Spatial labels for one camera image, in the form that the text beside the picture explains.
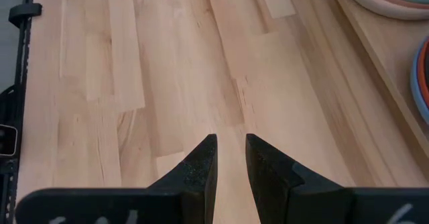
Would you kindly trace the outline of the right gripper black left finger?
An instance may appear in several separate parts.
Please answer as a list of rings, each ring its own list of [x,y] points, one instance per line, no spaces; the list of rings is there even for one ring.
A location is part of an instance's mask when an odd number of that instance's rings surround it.
[[[212,223],[217,137],[207,135],[146,188],[46,188],[17,205],[17,223]]]

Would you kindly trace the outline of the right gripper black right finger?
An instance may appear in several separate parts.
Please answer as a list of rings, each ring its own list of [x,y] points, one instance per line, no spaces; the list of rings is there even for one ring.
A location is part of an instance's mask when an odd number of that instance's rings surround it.
[[[427,223],[427,188],[344,187],[246,135],[246,163],[262,223]]]

